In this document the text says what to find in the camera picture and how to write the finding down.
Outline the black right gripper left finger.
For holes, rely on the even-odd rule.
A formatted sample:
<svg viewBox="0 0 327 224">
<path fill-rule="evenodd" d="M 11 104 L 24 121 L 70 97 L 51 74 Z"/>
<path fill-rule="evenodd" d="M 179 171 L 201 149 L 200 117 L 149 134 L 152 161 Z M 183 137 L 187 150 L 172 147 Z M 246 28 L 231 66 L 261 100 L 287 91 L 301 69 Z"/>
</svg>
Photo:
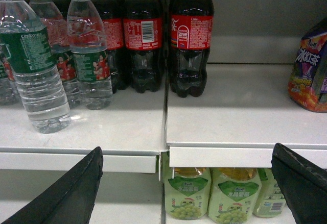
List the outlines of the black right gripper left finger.
<svg viewBox="0 0 327 224">
<path fill-rule="evenodd" d="M 102 175 L 98 146 L 3 223 L 89 223 Z"/>
</svg>

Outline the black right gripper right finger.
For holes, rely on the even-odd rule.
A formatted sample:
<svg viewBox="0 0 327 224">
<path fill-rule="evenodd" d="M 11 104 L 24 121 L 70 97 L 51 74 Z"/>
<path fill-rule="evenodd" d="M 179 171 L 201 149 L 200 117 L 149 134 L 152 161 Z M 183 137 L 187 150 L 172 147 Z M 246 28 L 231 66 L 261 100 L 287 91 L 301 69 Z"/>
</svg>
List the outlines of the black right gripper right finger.
<svg viewBox="0 0 327 224">
<path fill-rule="evenodd" d="M 326 223 L 326 170 L 281 143 L 272 153 L 272 173 L 296 223 Z"/>
</svg>

